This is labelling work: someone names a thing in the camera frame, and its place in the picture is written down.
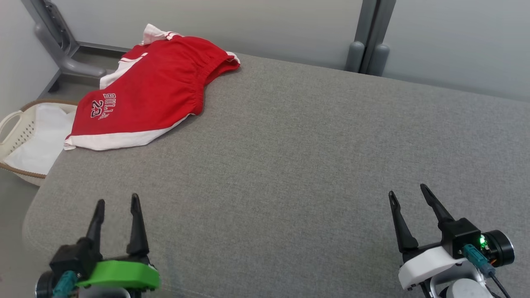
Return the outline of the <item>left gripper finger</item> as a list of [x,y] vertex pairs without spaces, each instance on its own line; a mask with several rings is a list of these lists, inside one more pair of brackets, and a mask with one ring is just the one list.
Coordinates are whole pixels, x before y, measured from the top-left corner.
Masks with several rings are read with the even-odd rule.
[[98,200],[93,217],[87,230],[86,238],[91,241],[91,251],[94,253],[97,259],[103,259],[100,252],[100,240],[101,240],[101,226],[104,223],[105,217],[105,200]]
[[138,194],[131,195],[130,213],[132,225],[130,240],[126,247],[128,256],[146,257],[149,253],[148,239]]

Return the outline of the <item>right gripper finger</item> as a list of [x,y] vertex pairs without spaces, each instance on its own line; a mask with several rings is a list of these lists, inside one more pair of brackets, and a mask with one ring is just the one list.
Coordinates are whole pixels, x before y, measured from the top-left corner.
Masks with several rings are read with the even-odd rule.
[[401,205],[396,198],[394,191],[390,191],[388,197],[399,252],[407,253],[417,249],[419,246],[418,241],[412,236],[407,223],[401,214]]
[[435,213],[436,219],[438,221],[437,227],[439,228],[442,235],[441,243],[444,243],[448,224],[455,222],[455,220],[426,184],[420,184],[420,189],[426,200],[426,203]]

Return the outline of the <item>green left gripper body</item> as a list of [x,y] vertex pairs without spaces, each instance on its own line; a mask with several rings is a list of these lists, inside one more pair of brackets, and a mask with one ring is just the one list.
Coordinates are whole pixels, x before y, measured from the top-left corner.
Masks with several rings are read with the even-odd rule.
[[98,262],[91,276],[77,283],[77,298],[141,298],[161,286],[157,268],[147,255]]

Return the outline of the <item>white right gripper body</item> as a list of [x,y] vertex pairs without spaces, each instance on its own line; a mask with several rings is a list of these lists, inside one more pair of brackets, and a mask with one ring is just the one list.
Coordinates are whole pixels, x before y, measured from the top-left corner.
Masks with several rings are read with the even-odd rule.
[[465,258],[451,257],[443,247],[420,253],[405,262],[398,273],[403,290],[424,283],[429,290],[435,291],[439,285],[458,283],[460,280],[470,283],[470,276],[470,263]]

